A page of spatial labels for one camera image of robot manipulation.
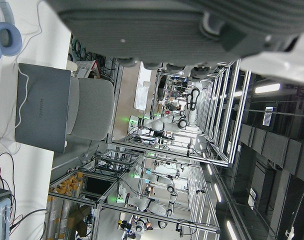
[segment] white desk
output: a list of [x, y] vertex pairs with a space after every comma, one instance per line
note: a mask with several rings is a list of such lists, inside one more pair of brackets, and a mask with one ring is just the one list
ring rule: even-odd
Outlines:
[[[23, 46], [38, 29], [36, 0], [8, 0], [11, 5], [15, 24], [22, 33]], [[19, 63], [37, 64], [65, 69], [69, 51], [70, 31], [45, 2], [39, 5], [42, 34], [34, 37], [25, 51], [19, 56]], [[15, 57], [3, 57], [0, 79], [0, 137], [15, 124], [13, 112], [17, 97], [17, 66]], [[8, 135], [14, 139], [14, 131]], [[0, 143], [0, 154], [6, 150]], [[14, 158], [14, 183], [16, 187], [16, 216], [46, 208], [50, 182], [52, 151], [21, 144]], [[0, 157], [2, 177], [12, 186], [12, 163], [10, 157]], [[26, 218], [11, 235], [11, 240], [36, 240], [43, 231], [44, 212], [35, 213]]]

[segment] huawei logo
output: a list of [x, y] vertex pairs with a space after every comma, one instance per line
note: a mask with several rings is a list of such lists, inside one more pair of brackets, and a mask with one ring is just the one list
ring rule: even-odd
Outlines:
[[43, 117], [43, 104], [44, 104], [44, 100], [43, 98], [40, 99], [40, 107], [38, 110], [38, 117], [42, 118]]

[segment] fluorescent light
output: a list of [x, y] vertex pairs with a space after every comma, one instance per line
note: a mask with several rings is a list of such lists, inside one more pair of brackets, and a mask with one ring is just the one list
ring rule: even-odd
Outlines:
[[217, 196], [217, 200], [219, 202], [221, 202], [222, 201], [222, 197], [221, 197], [218, 185], [216, 183], [214, 183], [214, 190], [215, 190], [215, 193], [216, 193], [216, 196]]
[[280, 83], [276, 84], [270, 84], [270, 85], [265, 85], [265, 86], [259, 86], [255, 88], [255, 93], [256, 94], [261, 94], [261, 93], [268, 93], [268, 92], [274, 92], [278, 91], [280, 89]]
[[209, 173], [210, 175], [212, 175], [213, 172], [212, 172], [212, 169], [211, 169], [210, 165], [208, 164], [206, 167], [207, 167], [208, 173]]
[[238, 240], [230, 221], [226, 222], [226, 226], [227, 226], [228, 232], [230, 233], [232, 240]]
[[233, 93], [233, 97], [240, 97], [242, 95], [242, 91], [236, 91]]

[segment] blue headphones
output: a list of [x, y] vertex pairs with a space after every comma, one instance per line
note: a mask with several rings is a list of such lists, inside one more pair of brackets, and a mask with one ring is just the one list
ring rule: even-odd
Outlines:
[[[0, 0], [0, 8], [3, 12], [5, 22], [0, 22], [0, 58], [4, 56], [17, 55], [22, 48], [22, 37], [20, 31], [15, 26], [15, 21], [11, 7], [5, 0]], [[7, 31], [8, 40], [2, 39], [1, 32]]]

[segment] laptop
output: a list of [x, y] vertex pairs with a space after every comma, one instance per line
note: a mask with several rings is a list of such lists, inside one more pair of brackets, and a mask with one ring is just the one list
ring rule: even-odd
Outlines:
[[[28, 75], [27, 99], [20, 110], [15, 141], [64, 153], [71, 72], [53, 67], [19, 63]], [[18, 72], [15, 125], [26, 97], [27, 77]]]

